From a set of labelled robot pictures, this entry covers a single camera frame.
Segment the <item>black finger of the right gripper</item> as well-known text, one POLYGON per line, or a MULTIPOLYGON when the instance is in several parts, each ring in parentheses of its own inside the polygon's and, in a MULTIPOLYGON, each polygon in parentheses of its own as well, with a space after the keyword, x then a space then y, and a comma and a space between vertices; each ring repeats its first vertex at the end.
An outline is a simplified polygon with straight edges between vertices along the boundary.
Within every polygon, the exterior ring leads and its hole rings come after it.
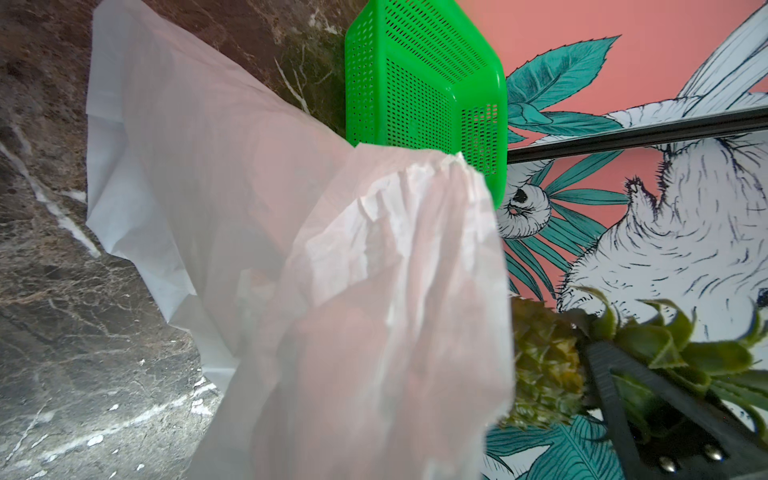
POLYGON ((714 395, 695 396, 608 342, 582 359, 627 479, 767 477, 767 445, 714 395))

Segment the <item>green pineapple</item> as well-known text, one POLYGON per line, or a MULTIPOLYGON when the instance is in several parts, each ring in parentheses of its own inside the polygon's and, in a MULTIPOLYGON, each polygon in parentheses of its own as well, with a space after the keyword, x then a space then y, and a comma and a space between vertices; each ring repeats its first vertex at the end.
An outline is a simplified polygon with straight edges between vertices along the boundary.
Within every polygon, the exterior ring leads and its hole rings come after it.
POLYGON ((644 322, 621 316, 600 291, 584 293, 604 310, 556 312, 544 303, 510 299, 517 387, 503 427, 548 429, 599 405, 581 348, 606 341, 684 393, 718 408, 734 404, 767 437, 767 372, 755 366, 753 349, 767 337, 767 323, 755 308, 745 334, 732 340, 695 342, 697 317, 666 299, 648 301, 656 314, 644 322))

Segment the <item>white plastic bag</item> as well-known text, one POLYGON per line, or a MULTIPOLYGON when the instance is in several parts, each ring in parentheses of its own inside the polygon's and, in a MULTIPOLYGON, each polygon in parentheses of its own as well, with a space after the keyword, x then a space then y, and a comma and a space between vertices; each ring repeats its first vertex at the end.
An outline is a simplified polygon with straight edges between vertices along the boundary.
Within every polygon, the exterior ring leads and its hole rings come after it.
POLYGON ((87 224, 222 401, 190 479, 477 479, 514 390, 461 156, 352 146, 139 1, 94 11, 87 224))

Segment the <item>green plastic basket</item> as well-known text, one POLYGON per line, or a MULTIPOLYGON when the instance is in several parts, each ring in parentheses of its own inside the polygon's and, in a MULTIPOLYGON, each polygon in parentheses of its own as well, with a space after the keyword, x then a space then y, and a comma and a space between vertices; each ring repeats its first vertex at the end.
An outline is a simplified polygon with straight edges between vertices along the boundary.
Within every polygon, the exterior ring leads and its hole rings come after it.
POLYGON ((501 206, 506 79, 456 2, 368 2, 345 35, 344 67, 348 142, 460 153, 501 206))

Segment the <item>right black frame post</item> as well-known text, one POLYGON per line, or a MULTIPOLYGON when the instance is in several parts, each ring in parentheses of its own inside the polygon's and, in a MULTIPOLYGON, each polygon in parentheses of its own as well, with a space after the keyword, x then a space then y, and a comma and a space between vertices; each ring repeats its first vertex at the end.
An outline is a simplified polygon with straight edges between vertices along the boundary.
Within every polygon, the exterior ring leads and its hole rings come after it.
POLYGON ((767 107, 762 106, 512 149, 507 152, 507 164, 728 137, 766 129, 767 107))

